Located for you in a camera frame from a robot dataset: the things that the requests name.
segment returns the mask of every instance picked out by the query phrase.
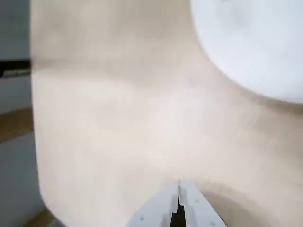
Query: white round object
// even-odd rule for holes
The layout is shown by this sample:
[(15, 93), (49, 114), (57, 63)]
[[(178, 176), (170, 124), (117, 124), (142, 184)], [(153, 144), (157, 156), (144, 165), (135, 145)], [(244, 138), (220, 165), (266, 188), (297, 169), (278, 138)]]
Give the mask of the white round object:
[(303, 103), (303, 2), (191, 0), (200, 44), (230, 79), (264, 96)]

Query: wooden strip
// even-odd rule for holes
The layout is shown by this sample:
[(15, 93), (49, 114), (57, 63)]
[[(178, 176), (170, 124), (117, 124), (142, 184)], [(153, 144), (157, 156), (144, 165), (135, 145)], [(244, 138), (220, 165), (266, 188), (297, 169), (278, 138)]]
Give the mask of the wooden strip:
[(54, 220), (53, 215), (48, 210), (44, 210), (23, 227), (47, 227)]
[(32, 132), (32, 108), (11, 111), (0, 115), (0, 143)]

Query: plywood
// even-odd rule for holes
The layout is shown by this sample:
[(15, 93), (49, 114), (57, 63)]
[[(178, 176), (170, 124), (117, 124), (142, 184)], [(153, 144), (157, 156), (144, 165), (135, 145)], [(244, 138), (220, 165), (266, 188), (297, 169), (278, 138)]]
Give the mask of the plywood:
[(41, 193), (68, 227), (123, 227), (183, 177), (228, 227), (303, 226), (303, 107), (220, 73), (186, 1), (33, 0), (32, 55)]

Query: wooden board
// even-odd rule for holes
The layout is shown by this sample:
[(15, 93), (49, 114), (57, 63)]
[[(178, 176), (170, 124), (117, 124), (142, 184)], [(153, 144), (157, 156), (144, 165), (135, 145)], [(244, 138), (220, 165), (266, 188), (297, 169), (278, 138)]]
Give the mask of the wooden board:
[(33, 131), (32, 108), (0, 114), (0, 144)]
[(68, 227), (123, 227), (179, 178), (228, 227), (303, 226), (303, 107), (219, 72), (187, 1), (33, 0), (32, 55), (41, 193)]

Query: gray wall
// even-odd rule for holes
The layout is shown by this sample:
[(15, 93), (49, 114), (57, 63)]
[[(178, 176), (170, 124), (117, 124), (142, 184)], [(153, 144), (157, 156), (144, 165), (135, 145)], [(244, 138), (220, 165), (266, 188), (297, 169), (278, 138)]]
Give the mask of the gray wall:
[(43, 209), (34, 135), (0, 144), (0, 226), (21, 227)]
[[(29, 0), (0, 0), (0, 61), (28, 59), (29, 49)], [(30, 76), (0, 79), (0, 114), (30, 105)], [(0, 227), (21, 227), (42, 209), (34, 135), (0, 144)]]

